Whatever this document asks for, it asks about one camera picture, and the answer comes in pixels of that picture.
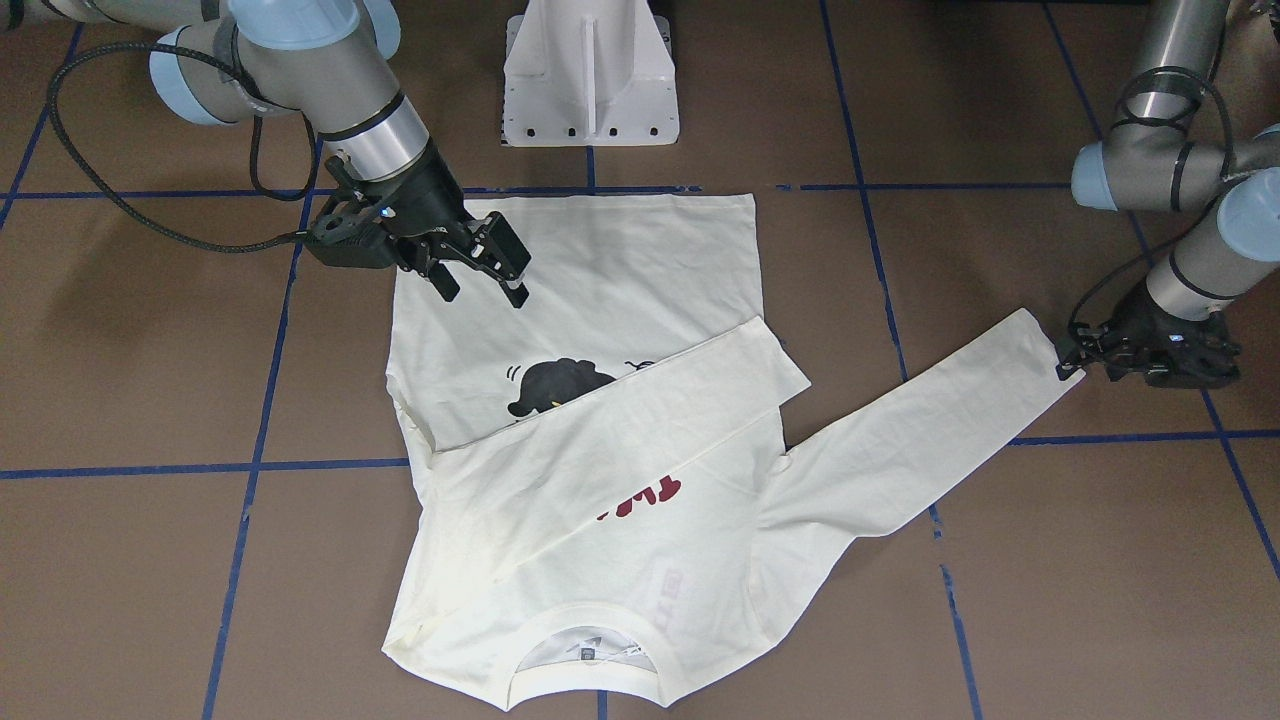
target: blue grid line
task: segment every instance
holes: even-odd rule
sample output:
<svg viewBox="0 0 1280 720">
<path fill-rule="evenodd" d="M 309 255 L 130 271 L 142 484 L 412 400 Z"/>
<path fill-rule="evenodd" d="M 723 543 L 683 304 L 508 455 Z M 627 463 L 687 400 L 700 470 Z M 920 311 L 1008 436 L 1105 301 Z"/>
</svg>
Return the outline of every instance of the blue grid line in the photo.
<svg viewBox="0 0 1280 720">
<path fill-rule="evenodd" d="M 795 187 L 804 192 L 838 191 L 892 191 L 892 190 L 1070 190 L 1069 182 L 837 182 L 800 186 L 776 186 L 791 191 Z"/>
<path fill-rule="evenodd" d="M 369 470 L 372 468 L 408 468 L 408 457 L 370 457 L 362 460 L 276 460 L 260 462 L 264 473 L 292 470 Z"/>
<path fill-rule="evenodd" d="M 906 359 L 902 356 L 902 342 L 897 334 L 897 320 L 893 318 L 893 300 L 888 292 L 888 278 L 884 275 L 884 260 L 881 258 L 879 240 L 876 234 L 876 219 L 872 215 L 872 200 L 867 193 L 867 178 L 863 174 L 863 160 L 858 152 L 858 137 L 854 135 L 854 118 L 849 111 L 849 100 L 845 95 L 845 78 L 840 72 L 840 54 L 836 51 L 836 37 L 831 32 L 831 14 L 827 12 L 827 0 L 818 0 L 818 9 L 822 12 L 822 27 L 827 35 L 827 53 L 831 55 L 831 72 L 836 79 L 836 94 L 840 96 L 840 111 L 845 119 L 845 136 L 849 140 L 849 155 L 854 161 L 854 177 L 860 186 L 858 193 L 863 202 L 863 219 L 867 222 L 867 234 L 872 245 L 872 260 L 876 263 L 876 277 L 879 279 L 881 290 L 884 293 L 884 316 L 888 322 L 888 334 L 893 341 L 893 351 L 897 352 L 897 368 L 902 382 L 908 380 Z"/>
<path fill-rule="evenodd" d="M 200 462 L 189 465 L 115 465 L 97 468 L 31 468 L 0 470 L 0 480 L 110 478 L 124 475 L 191 475 L 214 473 L 280 473 L 293 470 L 367 470 L 407 468 L 408 457 L 352 457 L 337 460 L 269 460 L 262 462 Z"/>
<path fill-rule="evenodd" d="M 1204 407 L 1208 410 L 1208 416 L 1213 421 L 1213 429 L 1217 430 L 1219 442 L 1222 445 L 1222 452 L 1226 455 L 1226 462 L 1231 466 L 1231 474 L 1235 477 L 1235 484 L 1240 489 L 1240 495 L 1244 497 L 1244 506 L 1249 509 L 1249 518 L 1253 519 L 1253 529 L 1258 533 L 1258 539 L 1262 542 L 1262 550 L 1266 551 L 1267 559 L 1271 561 L 1271 571 L 1275 573 L 1277 580 L 1280 580 L 1280 557 L 1276 556 L 1276 547 L 1271 542 L 1271 534 L 1267 533 L 1267 525 L 1262 521 L 1262 514 L 1258 512 L 1258 505 L 1253 501 L 1253 492 L 1249 491 L 1249 483 L 1244 480 L 1244 473 L 1240 471 L 1240 464 L 1235 459 L 1235 450 L 1231 448 L 1231 441 L 1228 438 L 1228 433 L 1222 429 L 1222 420 L 1217 415 L 1217 407 L 1213 406 L 1213 401 L 1208 397 L 1208 391 L 1201 391 L 1204 397 Z"/>
<path fill-rule="evenodd" d="M 76 47 L 79 45 L 81 35 L 84 33 L 84 24 L 77 23 L 76 29 L 72 32 L 72 38 L 67 44 L 67 54 L 63 56 L 63 63 L 70 61 L 76 55 Z M 31 165 L 31 156 L 36 154 L 36 145 L 40 142 L 40 136 L 45 129 L 45 124 L 49 122 L 49 106 L 42 106 L 40 109 L 40 115 L 36 118 L 36 127 L 31 131 L 31 138 L 27 140 L 27 149 L 22 152 L 22 163 L 18 164 L 18 172 L 13 176 L 13 183 L 9 186 L 9 195 L 4 200 L 4 206 L 0 206 L 0 229 L 4 229 L 5 220 L 9 219 L 9 210 L 13 208 L 15 196 L 18 195 L 18 187 L 22 184 L 22 178 L 27 174 L 27 168 Z"/>
<path fill-rule="evenodd" d="M 298 219 L 298 229 L 305 229 L 311 217 L 311 202 L 315 192 L 308 192 L 302 201 L 302 213 Z M 275 383 L 280 374 L 280 359 L 284 355 L 284 338 L 289 329 L 289 300 L 293 295 L 293 284 L 298 279 L 298 258 L 302 255 L 302 245 L 293 247 L 293 258 L 289 261 L 289 278 L 284 284 L 284 299 L 280 302 L 280 320 L 275 332 L 275 347 L 271 352 L 271 370 L 266 378 L 266 389 L 262 397 L 262 415 L 259 421 L 257 439 L 253 443 L 253 469 L 250 470 L 248 480 L 244 483 L 244 502 L 241 509 L 239 527 L 236 532 L 236 550 L 232 552 L 232 566 L 227 577 L 227 596 L 223 598 L 223 615 L 218 626 L 218 639 L 214 643 L 214 659 L 209 667 L 209 685 L 205 689 L 205 706 L 201 720 L 212 720 L 214 705 L 218 700 L 218 685 L 221 680 L 223 661 L 227 657 L 227 641 L 230 635 L 232 614 L 236 610 L 236 592 L 239 589 L 239 573 L 244 561 L 244 547 L 248 544 L 248 528 L 253 500 L 257 495 L 257 480 L 261 474 L 262 454 L 266 448 L 266 434 L 271 420 L 271 406 L 275 401 Z"/>
<path fill-rule="evenodd" d="M 1187 442 L 1220 439 L 1249 438 L 1280 438 L 1280 429 L 1261 430 L 1201 430 L 1181 433 L 1119 433 L 1110 436 L 1046 436 L 1046 437 L 1018 437 L 1009 441 L 1011 446 L 1038 446 L 1038 445 L 1117 445 L 1128 442 Z"/>
<path fill-rule="evenodd" d="M 630 193 L 630 195 L 662 195 L 672 192 L 701 192 L 700 184 L 562 184 L 562 186 L 529 186 L 529 187 L 465 187 L 462 192 L 467 195 L 595 195 L 595 193 Z"/>
<path fill-rule="evenodd" d="M 54 478 L 108 478 L 122 475 L 188 475 L 200 473 L 247 473 L 252 462 L 206 462 L 193 465 L 128 465 L 115 468 L 38 468 L 0 470 L 0 480 L 33 480 Z"/>
<path fill-rule="evenodd" d="M 929 519 L 933 520 L 933 539 L 942 539 L 942 514 L 938 512 L 937 503 L 929 506 Z"/>
<path fill-rule="evenodd" d="M 595 191 L 595 147 L 586 146 L 586 187 Z"/>
<path fill-rule="evenodd" d="M 1050 28 L 1053 31 L 1053 37 L 1057 41 L 1059 51 L 1062 54 L 1062 60 L 1066 63 L 1066 68 L 1071 73 L 1071 81 L 1075 83 L 1075 90 L 1080 96 L 1080 104 L 1084 105 L 1084 111 L 1089 115 L 1089 123 L 1093 126 L 1093 132 L 1101 140 L 1102 127 L 1098 124 L 1098 119 L 1093 114 L 1093 105 L 1089 102 L 1089 97 L 1084 92 L 1084 86 L 1080 83 L 1079 76 L 1075 72 L 1075 63 L 1071 60 L 1071 53 L 1066 47 L 1066 42 L 1062 40 L 1062 36 L 1057 29 L 1057 23 L 1053 20 L 1053 13 L 1050 10 L 1047 3 L 1041 3 L 1041 8 L 1044 10 L 1044 18 L 1048 20 Z M 1138 222 L 1137 214 L 1129 211 L 1126 215 L 1129 217 L 1129 223 L 1133 225 L 1133 231 L 1138 237 L 1138 245 L 1142 247 L 1142 254 L 1147 259 L 1147 265 L 1155 265 L 1151 256 L 1151 246 L 1147 243 L 1147 236 L 1142 231 L 1142 224 Z M 1222 452 L 1226 455 L 1228 465 L 1230 465 L 1231 473 L 1235 475 L 1235 482 L 1240 488 L 1244 505 L 1249 510 L 1249 516 L 1253 519 L 1253 527 L 1257 529 L 1258 539 L 1262 542 L 1262 547 L 1266 550 L 1267 557 L 1271 560 L 1271 569 L 1275 573 L 1276 579 L 1280 579 L 1280 559 L 1276 557 L 1276 550 L 1271 543 L 1271 536 L 1267 533 L 1266 524 L 1262 521 L 1262 516 L 1258 514 L 1257 505 L 1253 501 L 1253 493 L 1249 492 L 1249 484 L 1244 479 L 1244 474 L 1240 471 L 1240 466 L 1235 460 L 1235 451 L 1231 448 L 1231 436 L 1222 427 L 1222 420 L 1219 418 L 1217 409 L 1213 406 L 1213 400 L 1210 397 L 1208 392 L 1201 391 L 1201 398 L 1204 401 L 1204 410 L 1208 413 L 1210 420 L 1213 423 L 1213 438 L 1222 446 Z"/>
<path fill-rule="evenodd" d="M 973 659 L 969 655 L 969 638 L 964 632 L 964 619 L 960 618 L 960 609 L 956 605 L 956 587 L 951 578 L 951 570 L 946 565 L 942 569 L 942 585 L 947 591 L 947 605 L 951 607 L 951 625 L 956 632 L 956 643 L 960 644 L 960 664 L 964 666 L 964 680 L 969 689 L 969 705 L 973 708 L 973 720 L 982 720 L 982 701 L 978 698 L 978 679 L 973 673 Z"/>
<path fill-rule="evenodd" d="M 116 195 L 131 199 L 152 197 L 257 197 L 256 190 L 122 190 Z M 105 200 L 101 191 L 19 192 L 17 200 Z"/>
</svg>

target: black cable sheath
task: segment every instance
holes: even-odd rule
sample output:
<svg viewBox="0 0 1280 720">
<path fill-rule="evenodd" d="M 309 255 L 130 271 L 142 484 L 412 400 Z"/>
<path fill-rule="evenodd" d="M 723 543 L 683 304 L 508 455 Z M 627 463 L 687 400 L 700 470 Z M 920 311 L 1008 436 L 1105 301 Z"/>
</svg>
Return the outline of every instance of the black cable sheath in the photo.
<svg viewBox="0 0 1280 720">
<path fill-rule="evenodd" d="M 196 240 L 191 236 L 170 229 L 152 220 L 151 218 L 140 213 L 137 209 L 129 205 L 123 197 L 120 197 L 119 193 L 111 190 L 111 186 L 109 186 L 106 181 L 104 181 L 102 177 L 93 170 L 93 168 L 88 164 L 88 160 L 84 159 L 84 156 L 76 147 L 76 143 L 72 142 L 70 136 L 67 133 L 67 128 L 63 124 L 61 109 L 58 105 L 58 95 L 63 88 L 63 83 L 67 81 L 70 73 L 73 73 L 77 68 L 99 58 L 102 58 L 105 55 L 111 55 L 115 53 L 166 53 L 169 55 L 189 58 L 192 60 L 198 60 L 201 63 L 205 63 L 206 65 L 218 68 L 219 70 L 227 73 L 237 82 L 243 85 L 246 90 L 250 90 L 251 92 L 256 92 L 257 90 L 256 86 L 253 85 L 252 78 L 250 78 L 239 69 L 233 68 L 232 65 L 219 60 L 218 58 L 206 55 L 205 53 L 200 53 L 198 50 L 191 50 L 188 47 L 179 47 L 175 45 L 165 45 L 159 42 L 111 42 L 109 45 L 102 45 L 99 47 L 93 47 L 91 50 L 86 50 L 84 53 L 77 55 L 73 60 L 70 60 L 61 68 L 58 68 L 58 70 L 54 73 L 54 77 L 49 81 L 49 91 L 46 95 L 49 124 L 54 128 L 54 135 L 58 136 L 59 142 L 61 142 L 63 147 L 67 149 L 67 154 L 70 155 L 76 165 L 79 167 L 79 169 L 88 177 L 90 181 L 93 182 L 95 186 L 97 186 L 100 191 L 102 191 L 102 195 L 105 195 L 108 200 L 114 202 L 120 210 L 124 210 L 127 215 L 129 215 L 142 225 L 165 237 L 177 240 L 183 245 L 188 245 L 198 250 L 207 250 L 210 252 L 227 252 L 227 254 L 257 252 L 260 250 L 266 250 L 269 247 L 275 247 L 278 245 L 301 241 L 306 236 L 306 232 L 296 231 L 296 232 L 278 234 L 271 240 L 266 240 L 262 242 L 252 242 L 248 245 L 219 245 L 212 242 L 205 242 L 202 240 Z M 312 146 L 312 152 L 315 152 L 314 150 L 315 143 L 312 142 L 311 146 Z M 315 172 L 316 172 L 315 168 L 312 168 L 312 177 L 315 176 Z"/>
<path fill-rule="evenodd" d="M 1183 173 L 1187 172 L 1187 158 L 1190 156 L 1194 142 L 1184 142 L 1174 160 L 1174 181 L 1169 183 L 1169 209 L 1174 213 L 1183 211 Z"/>
<path fill-rule="evenodd" d="M 279 190 L 270 190 L 265 187 L 257 177 L 257 151 L 259 146 L 262 143 L 262 117 L 253 115 L 253 135 L 248 142 L 248 182 L 253 183 L 253 190 L 259 195 L 270 197 L 271 200 L 279 200 L 280 202 L 294 202 L 302 200 L 308 192 L 315 190 L 316 178 L 320 173 L 320 151 L 316 147 L 316 131 L 311 127 L 311 120 L 306 115 L 302 115 L 302 123 L 306 126 L 307 131 L 307 149 L 311 152 L 311 163 L 307 168 L 307 182 L 302 186 L 302 190 L 296 192 L 282 192 Z"/>
</svg>

